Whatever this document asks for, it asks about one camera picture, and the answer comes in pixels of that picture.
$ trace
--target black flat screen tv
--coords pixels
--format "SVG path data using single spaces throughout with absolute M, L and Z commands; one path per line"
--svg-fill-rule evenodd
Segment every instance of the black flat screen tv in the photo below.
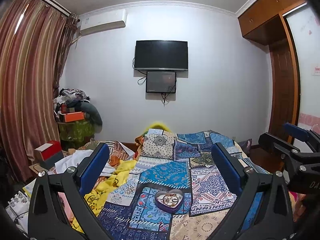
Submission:
M 177 74 L 169 71 L 147 71 L 147 93 L 176 92 Z
M 136 41 L 135 70 L 188 70 L 187 41 Z

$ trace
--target heart-shaped box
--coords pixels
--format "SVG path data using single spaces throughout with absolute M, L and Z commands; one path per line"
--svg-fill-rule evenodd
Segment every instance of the heart-shaped box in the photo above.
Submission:
M 176 194 L 177 197 L 178 197 L 178 203 L 173 206 L 173 207 L 170 207 L 170 206 L 167 206 L 166 204 L 162 203 L 162 198 L 161 196 L 163 195 L 167 195 L 167 194 Z M 168 212 L 170 214 L 174 214 L 176 213 L 179 208 L 181 207 L 181 205 L 183 204 L 184 202 L 184 194 L 182 193 L 181 190 L 179 189 L 173 189 L 173 190 L 170 190 L 170 191 L 158 191 L 156 194 L 155 194 L 155 203 L 156 203 L 156 206 L 158 208 L 160 208 L 161 210 L 165 211 L 165 212 Z

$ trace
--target wooden floor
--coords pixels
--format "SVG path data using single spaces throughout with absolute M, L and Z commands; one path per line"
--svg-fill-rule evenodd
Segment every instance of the wooden floor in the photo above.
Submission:
M 251 149 L 250 159 L 254 164 L 261 166 L 271 173 L 281 171 L 283 167 L 283 162 L 279 155 L 270 154 L 262 148 Z

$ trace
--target wooden door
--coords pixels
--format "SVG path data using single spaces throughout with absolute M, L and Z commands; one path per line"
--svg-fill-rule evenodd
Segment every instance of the wooden door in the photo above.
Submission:
M 294 104 L 294 73 L 288 40 L 278 41 L 269 46 L 273 96 L 269 133 L 287 141 L 289 136 L 282 125 L 292 122 Z

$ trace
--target purple heart-shaped box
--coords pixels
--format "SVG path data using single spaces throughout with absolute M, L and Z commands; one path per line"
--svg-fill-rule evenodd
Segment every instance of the purple heart-shaped box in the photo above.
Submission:
M 175 205 L 174 207 L 169 207 L 163 203 L 161 203 L 159 200 L 158 200 L 158 197 L 160 197 L 161 195 L 166 195 L 166 194 L 173 194 L 173 193 L 176 193 L 176 194 L 179 194 L 181 195 L 182 197 L 179 198 L 179 202 L 177 205 Z M 173 190 L 170 190 L 170 191 L 158 191 L 156 194 L 155 194 L 155 203 L 156 203 L 156 206 L 158 208 L 160 208 L 161 210 L 165 211 L 165 212 L 168 212 L 170 214 L 174 214 L 176 213 L 179 208 L 181 207 L 181 205 L 183 204 L 184 202 L 184 194 L 182 193 L 181 190 L 179 189 L 173 189 Z

